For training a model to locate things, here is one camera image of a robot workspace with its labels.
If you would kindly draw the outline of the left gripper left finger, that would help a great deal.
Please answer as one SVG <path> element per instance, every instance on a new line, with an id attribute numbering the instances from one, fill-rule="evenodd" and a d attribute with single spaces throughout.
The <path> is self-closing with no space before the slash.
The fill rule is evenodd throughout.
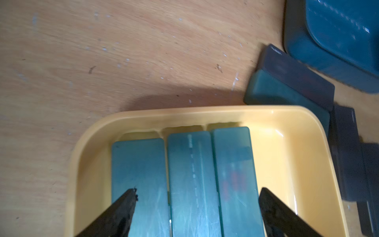
<path id="1" fill-rule="evenodd" d="M 137 189 L 128 189 L 77 237 L 127 237 L 137 201 Z"/>

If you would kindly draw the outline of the green pencil case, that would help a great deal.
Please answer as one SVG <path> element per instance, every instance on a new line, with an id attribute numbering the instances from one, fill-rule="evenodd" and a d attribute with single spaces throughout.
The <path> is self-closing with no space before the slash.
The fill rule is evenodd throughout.
<path id="1" fill-rule="evenodd" d="M 135 188 L 138 201 L 131 237 L 168 237 L 169 205 L 165 146 L 161 138 L 118 141 L 112 145 L 112 202 Z"/>
<path id="2" fill-rule="evenodd" d="M 303 106 L 319 119 L 325 133 L 329 134 L 330 112 L 301 95 L 264 70 L 255 72 L 243 99 L 247 105 L 295 105 Z"/>
<path id="3" fill-rule="evenodd" d="M 249 128 L 220 128 L 211 134 L 223 235 L 263 237 Z"/>
<path id="4" fill-rule="evenodd" d="M 210 133 L 171 134 L 167 148 L 173 236 L 220 237 Z"/>

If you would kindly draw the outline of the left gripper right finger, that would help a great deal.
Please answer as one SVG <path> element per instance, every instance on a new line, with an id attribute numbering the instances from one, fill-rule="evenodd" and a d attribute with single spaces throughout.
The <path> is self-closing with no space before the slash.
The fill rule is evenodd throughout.
<path id="1" fill-rule="evenodd" d="M 261 189 L 259 206 L 268 237 L 321 237 L 268 188 Z"/>

